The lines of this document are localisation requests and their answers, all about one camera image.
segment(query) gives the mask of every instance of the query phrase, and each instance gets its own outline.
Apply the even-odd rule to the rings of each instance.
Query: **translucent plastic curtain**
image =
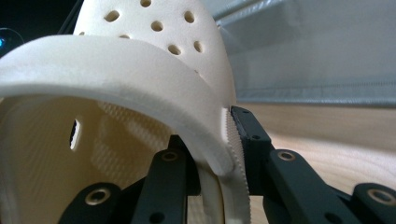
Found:
[[[396,1],[205,1],[240,102],[396,105]]]

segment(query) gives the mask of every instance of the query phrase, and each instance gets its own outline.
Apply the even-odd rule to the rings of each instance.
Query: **textured footbed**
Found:
[[[243,154],[228,110],[232,74],[217,27],[196,1],[143,2],[85,1],[76,33],[113,37],[47,37],[0,61],[0,95],[8,96],[0,104],[6,223],[56,222],[95,182],[125,188],[147,173],[171,133],[198,165],[205,223],[250,221]],[[115,23],[122,20],[133,25]],[[200,223],[202,206],[194,204],[200,197],[189,199],[189,221]]]

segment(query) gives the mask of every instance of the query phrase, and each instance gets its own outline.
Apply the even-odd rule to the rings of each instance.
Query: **wooden surface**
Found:
[[[275,148],[299,152],[329,185],[352,193],[358,183],[396,189],[396,109],[246,105]],[[252,223],[267,223],[252,197]]]

